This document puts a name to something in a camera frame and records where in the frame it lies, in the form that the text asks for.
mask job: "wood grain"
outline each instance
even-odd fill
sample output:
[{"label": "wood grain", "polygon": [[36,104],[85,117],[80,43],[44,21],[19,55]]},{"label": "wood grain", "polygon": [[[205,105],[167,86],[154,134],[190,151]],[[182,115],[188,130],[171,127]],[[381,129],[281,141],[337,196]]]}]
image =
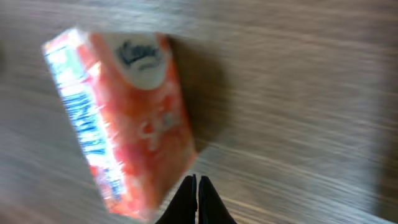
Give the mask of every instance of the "wood grain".
[{"label": "wood grain", "polygon": [[1,223],[133,223],[103,207],[40,54],[77,24],[171,35],[201,150],[189,173],[210,176],[238,223],[398,222],[397,11],[394,0],[1,0]]}]

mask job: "gray wooden floor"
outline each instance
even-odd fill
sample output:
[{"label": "gray wooden floor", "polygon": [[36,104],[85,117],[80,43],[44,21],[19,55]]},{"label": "gray wooden floor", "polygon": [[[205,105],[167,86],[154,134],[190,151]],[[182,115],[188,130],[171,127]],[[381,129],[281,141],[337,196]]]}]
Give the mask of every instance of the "gray wooden floor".
[{"label": "gray wooden floor", "polygon": [[398,222],[397,1],[0,0],[0,223],[133,223],[103,207],[40,54],[77,24],[172,35],[189,172],[238,223]]}]

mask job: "wooden surface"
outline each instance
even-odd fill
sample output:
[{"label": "wooden surface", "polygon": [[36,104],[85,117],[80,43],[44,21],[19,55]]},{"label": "wooden surface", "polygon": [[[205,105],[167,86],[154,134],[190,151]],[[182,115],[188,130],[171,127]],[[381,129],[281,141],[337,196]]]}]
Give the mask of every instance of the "wooden surface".
[{"label": "wooden surface", "polygon": [[395,0],[0,0],[0,223],[133,223],[102,206],[40,54],[77,24],[173,36],[202,150],[190,172],[238,223],[398,222],[397,12]]}]

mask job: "black object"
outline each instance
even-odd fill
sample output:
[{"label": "black object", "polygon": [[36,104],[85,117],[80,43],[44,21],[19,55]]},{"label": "black object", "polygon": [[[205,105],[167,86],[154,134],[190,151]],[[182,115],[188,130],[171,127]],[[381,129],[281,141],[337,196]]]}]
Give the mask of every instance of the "black object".
[{"label": "black object", "polygon": [[[156,224],[194,224],[197,204],[196,176],[186,176]],[[199,183],[199,224],[236,224],[207,176]]]}]

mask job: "orange package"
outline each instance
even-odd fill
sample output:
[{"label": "orange package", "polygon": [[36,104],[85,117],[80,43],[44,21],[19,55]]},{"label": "orange package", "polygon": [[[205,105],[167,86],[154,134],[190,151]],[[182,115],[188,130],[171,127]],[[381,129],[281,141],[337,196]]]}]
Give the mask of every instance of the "orange package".
[{"label": "orange package", "polygon": [[151,218],[196,156],[167,37],[71,29],[43,51],[109,211]]}]

